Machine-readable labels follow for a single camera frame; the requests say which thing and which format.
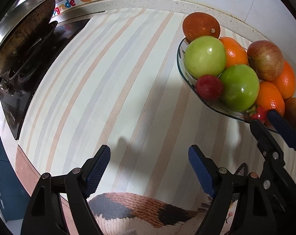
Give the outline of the glass floral fruit plate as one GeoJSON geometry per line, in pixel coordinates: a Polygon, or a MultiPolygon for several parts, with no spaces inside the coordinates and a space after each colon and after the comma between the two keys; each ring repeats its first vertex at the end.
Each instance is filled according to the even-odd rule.
{"type": "MultiPolygon", "coordinates": [[[[223,115],[232,119],[236,119],[244,123],[250,123],[250,121],[248,121],[246,111],[244,112],[231,111],[229,108],[227,108],[224,105],[224,103],[222,103],[219,100],[217,101],[205,100],[198,95],[198,93],[196,92],[197,79],[191,76],[191,74],[185,68],[185,64],[184,64],[184,54],[185,54],[186,48],[188,47],[188,44],[189,43],[188,41],[186,41],[186,38],[183,38],[182,41],[180,41],[177,54],[176,54],[176,63],[177,63],[178,71],[181,77],[187,83],[187,85],[191,88],[192,92],[202,102],[202,104],[208,107],[210,110],[220,115],[223,115]]],[[[269,122],[269,125],[266,125],[266,127],[268,128],[268,130],[278,133],[270,122],[269,122]]]]}

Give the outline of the black gas stove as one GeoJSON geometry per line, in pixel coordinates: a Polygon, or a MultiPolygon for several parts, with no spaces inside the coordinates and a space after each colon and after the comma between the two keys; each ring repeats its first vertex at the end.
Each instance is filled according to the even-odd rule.
{"type": "Polygon", "coordinates": [[[15,65],[0,76],[0,102],[15,140],[19,139],[30,102],[52,63],[89,19],[64,25],[53,21],[41,28],[15,65]]]}

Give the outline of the striped cat tablecloth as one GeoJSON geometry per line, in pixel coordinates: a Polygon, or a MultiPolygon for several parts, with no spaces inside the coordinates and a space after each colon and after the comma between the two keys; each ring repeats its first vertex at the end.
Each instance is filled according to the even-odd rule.
{"type": "Polygon", "coordinates": [[[27,111],[15,171],[28,193],[101,145],[111,159],[89,203],[105,234],[191,234],[209,201],[188,161],[196,144],[235,172],[260,173],[249,125],[206,107],[181,77],[183,13],[121,9],[94,16],[61,52],[27,111]]]}

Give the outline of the green tomato right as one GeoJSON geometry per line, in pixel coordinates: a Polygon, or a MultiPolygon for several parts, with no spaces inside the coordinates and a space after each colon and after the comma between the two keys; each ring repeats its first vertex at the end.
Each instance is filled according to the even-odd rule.
{"type": "Polygon", "coordinates": [[[244,112],[256,101],[259,79],[255,71],[245,64],[227,68],[220,76],[224,91],[220,100],[231,111],[244,112]]]}

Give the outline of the bright orange mandarin front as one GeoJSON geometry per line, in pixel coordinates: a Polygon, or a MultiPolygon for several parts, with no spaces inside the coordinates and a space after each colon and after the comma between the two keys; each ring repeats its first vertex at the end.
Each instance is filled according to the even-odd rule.
{"type": "Polygon", "coordinates": [[[265,111],[275,109],[281,116],[285,113],[285,102],[278,88],[271,82],[262,81],[259,84],[259,93],[255,101],[265,111]]]}

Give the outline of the green tomato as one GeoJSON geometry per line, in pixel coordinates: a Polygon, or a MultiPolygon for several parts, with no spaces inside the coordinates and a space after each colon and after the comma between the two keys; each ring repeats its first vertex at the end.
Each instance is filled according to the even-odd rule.
{"type": "Polygon", "coordinates": [[[187,46],[184,65],[195,79],[203,75],[219,76],[226,65],[224,45],[215,37],[201,36],[187,46]]]}
{"type": "Polygon", "coordinates": [[[256,101],[259,79],[255,71],[245,64],[227,68],[220,76],[224,91],[220,100],[231,111],[244,112],[256,101]]]}

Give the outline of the red cherry tomato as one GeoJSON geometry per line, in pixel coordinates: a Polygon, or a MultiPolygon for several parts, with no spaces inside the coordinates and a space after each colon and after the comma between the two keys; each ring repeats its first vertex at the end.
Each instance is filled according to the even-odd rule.
{"type": "Polygon", "coordinates": [[[196,83],[196,92],[206,100],[218,100],[224,91],[221,80],[213,75],[203,75],[196,83]]]}
{"type": "Polygon", "coordinates": [[[269,123],[267,115],[268,111],[261,105],[253,105],[247,111],[248,121],[258,120],[262,124],[267,125],[269,123]]]}

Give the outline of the steel wok pan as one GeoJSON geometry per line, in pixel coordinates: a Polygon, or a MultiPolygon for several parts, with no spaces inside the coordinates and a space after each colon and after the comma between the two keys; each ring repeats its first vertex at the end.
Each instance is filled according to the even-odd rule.
{"type": "Polygon", "coordinates": [[[15,63],[20,49],[42,25],[49,23],[55,0],[25,0],[0,24],[0,74],[15,63]]]}

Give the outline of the dark brown-orange round orange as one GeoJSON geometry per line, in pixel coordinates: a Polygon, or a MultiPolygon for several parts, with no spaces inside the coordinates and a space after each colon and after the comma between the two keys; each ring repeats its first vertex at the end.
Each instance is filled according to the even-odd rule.
{"type": "Polygon", "coordinates": [[[221,27],[213,16],[203,12],[194,12],[184,19],[182,31],[186,39],[192,42],[201,36],[219,38],[221,27]]]}

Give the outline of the bright orange mandarin back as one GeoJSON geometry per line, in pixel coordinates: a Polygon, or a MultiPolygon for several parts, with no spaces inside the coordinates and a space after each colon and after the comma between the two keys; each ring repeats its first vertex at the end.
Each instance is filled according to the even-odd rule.
{"type": "Polygon", "coordinates": [[[291,65],[285,61],[282,73],[273,81],[284,100],[292,98],[296,90],[296,77],[291,65]]]}

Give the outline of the green tomato left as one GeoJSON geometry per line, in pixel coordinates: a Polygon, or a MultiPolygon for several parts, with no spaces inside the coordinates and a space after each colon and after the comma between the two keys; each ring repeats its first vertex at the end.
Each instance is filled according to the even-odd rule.
{"type": "Polygon", "coordinates": [[[184,65],[195,79],[203,75],[219,76],[226,65],[224,45],[215,37],[201,36],[187,46],[184,65]]]}

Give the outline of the bright orange mandarin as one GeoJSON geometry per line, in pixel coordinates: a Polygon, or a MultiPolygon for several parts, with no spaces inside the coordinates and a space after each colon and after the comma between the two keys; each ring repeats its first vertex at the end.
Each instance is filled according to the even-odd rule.
{"type": "Polygon", "coordinates": [[[255,101],[265,111],[275,109],[281,116],[285,113],[285,102],[278,88],[271,82],[262,81],[259,84],[259,93],[255,101]]]}
{"type": "Polygon", "coordinates": [[[285,61],[282,73],[273,81],[284,100],[292,98],[296,90],[296,77],[291,65],[285,61]]]}

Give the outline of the large dark red apple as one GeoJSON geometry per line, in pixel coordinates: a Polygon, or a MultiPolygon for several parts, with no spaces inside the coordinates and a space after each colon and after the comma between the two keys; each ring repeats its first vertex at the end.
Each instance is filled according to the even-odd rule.
{"type": "Polygon", "coordinates": [[[252,42],[248,49],[249,66],[262,81],[274,81],[283,70],[284,57],[281,50],[271,41],[252,42]]]}

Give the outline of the small orange mandarin middle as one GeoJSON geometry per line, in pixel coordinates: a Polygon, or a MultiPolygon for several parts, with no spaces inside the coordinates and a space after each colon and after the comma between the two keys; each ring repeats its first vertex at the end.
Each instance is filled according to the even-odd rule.
{"type": "Polygon", "coordinates": [[[226,69],[234,65],[248,65],[247,52],[235,39],[220,37],[219,40],[224,45],[226,51],[226,69]]]}

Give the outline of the small red-yellow apple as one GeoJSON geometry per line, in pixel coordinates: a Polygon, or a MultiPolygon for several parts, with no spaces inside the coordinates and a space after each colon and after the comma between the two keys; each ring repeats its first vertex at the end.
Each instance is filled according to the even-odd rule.
{"type": "Polygon", "coordinates": [[[289,98],[285,101],[284,118],[296,129],[296,98],[289,98]]]}

